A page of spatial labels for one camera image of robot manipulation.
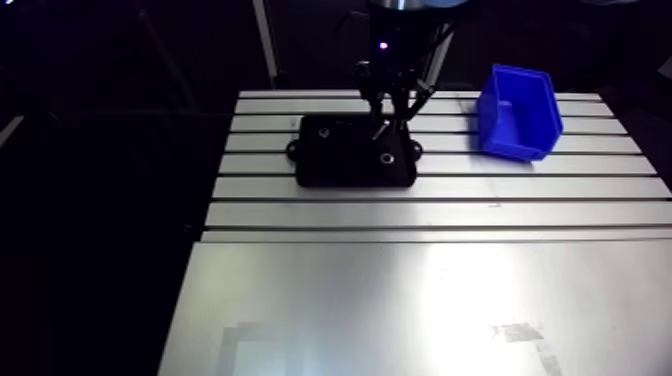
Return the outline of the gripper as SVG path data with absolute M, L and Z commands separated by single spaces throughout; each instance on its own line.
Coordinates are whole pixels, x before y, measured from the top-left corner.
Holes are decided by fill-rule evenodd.
M 354 65 L 355 83 L 370 107 L 373 126 L 380 126 L 384 92 L 398 75 L 412 71 L 410 79 L 391 93 L 393 118 L 399 130 L 425 106 L 435 92 L 440 65 L 455 29 L 453 5 L 368 5 L 369 61 Z

